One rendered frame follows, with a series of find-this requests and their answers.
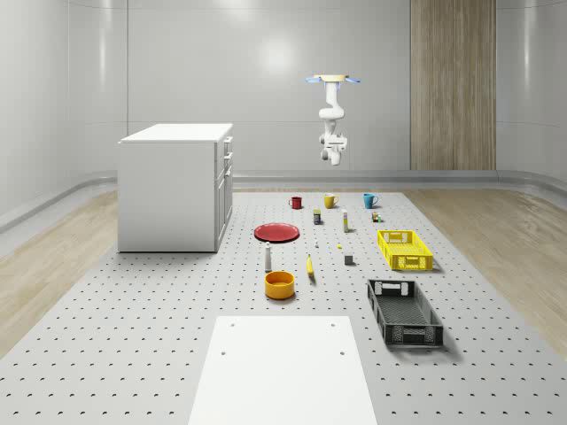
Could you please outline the yellow basket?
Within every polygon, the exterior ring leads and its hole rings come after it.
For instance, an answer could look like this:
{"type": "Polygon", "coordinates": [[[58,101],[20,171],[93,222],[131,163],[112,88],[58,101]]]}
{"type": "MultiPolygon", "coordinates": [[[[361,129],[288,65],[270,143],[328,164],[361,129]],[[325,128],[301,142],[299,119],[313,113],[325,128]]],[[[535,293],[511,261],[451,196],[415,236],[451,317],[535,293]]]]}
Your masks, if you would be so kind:
{"type": "Polygon", "coordinates": [[[432,270],[432,253],[413,230],[378,230],[377,243],[391,269],[432,270]]]}

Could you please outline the yellow bowl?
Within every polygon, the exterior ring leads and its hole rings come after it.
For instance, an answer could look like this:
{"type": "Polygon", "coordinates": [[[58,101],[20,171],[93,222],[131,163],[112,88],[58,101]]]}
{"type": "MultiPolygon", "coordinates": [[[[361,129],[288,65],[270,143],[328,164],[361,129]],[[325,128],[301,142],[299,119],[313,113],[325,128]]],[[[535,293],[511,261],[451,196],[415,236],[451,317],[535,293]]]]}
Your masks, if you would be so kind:
{"type": "Polygon", "coordinates": [[[294,295],[294,276],[285,271],[272,271],[265,275],[265,294],[273,299],[286,299],[294,295]]]}

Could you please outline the dark grey basket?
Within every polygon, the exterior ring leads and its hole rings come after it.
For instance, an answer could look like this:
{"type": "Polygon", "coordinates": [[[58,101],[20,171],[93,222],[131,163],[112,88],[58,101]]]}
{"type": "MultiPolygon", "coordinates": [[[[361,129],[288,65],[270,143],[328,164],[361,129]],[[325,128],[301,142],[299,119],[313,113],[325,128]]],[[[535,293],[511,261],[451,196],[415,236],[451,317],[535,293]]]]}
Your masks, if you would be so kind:
{"type": "Polygon", "coordinates": [[[384,342],[442,346],[444,327],[415,281],[367,280],[367,295],[384,342]]]}

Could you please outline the white cabinet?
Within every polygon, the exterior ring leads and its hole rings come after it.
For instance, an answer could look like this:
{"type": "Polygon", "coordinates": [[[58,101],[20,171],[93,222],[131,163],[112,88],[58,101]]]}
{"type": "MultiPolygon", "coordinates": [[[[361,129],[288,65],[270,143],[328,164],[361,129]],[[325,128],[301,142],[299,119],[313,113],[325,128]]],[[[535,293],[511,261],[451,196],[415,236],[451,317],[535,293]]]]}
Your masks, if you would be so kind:
{"type": "Polygon", "coordinates": [[[216,252],[232,212],[232,124],[156,124],[118,144],[118,249],[216,252]]]}

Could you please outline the red plate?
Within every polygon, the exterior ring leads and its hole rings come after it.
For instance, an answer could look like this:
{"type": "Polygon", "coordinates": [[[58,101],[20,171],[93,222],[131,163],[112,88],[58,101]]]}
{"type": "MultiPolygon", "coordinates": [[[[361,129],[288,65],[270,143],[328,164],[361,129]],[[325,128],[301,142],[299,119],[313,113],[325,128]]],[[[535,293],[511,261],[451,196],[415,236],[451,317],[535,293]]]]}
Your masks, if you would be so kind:
{"type": "Polygon", "coordinates": [[[266,223],[254,230],[254,236],[264,242],[286,243],[299,237],[299,229],[287,223],[266,223]]]}

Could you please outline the white board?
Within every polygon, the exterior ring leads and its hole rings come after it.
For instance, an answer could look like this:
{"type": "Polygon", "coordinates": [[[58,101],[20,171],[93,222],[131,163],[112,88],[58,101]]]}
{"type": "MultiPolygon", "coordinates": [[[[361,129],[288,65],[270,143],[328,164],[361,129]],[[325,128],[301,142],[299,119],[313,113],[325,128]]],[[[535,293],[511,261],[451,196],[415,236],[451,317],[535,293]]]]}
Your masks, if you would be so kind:
{"type": "Polygon", "coordinates": [[[220,316],[189,425],[377,425],[346,316],[220,316]]]}

